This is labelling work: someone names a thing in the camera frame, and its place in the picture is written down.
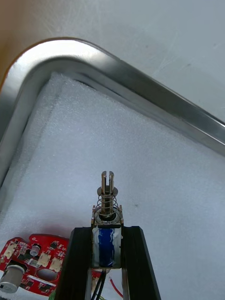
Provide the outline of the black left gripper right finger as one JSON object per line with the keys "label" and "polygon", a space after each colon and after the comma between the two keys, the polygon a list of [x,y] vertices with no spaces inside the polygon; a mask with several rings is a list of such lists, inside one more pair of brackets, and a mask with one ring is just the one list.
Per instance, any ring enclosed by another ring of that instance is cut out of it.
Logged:
{"label": "black left gripper right finger", "polygon": [[121,254],[123,299],[161,299],[145,236],[140,227],[124,227]]}

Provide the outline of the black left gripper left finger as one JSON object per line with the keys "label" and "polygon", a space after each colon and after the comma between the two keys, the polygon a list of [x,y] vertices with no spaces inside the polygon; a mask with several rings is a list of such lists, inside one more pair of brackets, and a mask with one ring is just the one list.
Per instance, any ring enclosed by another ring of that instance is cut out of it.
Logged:
{"label": "black left gripper left finger", "polygon": [[56,300],[90,300],[92,282],[92,240],[90,227],[77,227],[70,235]]}

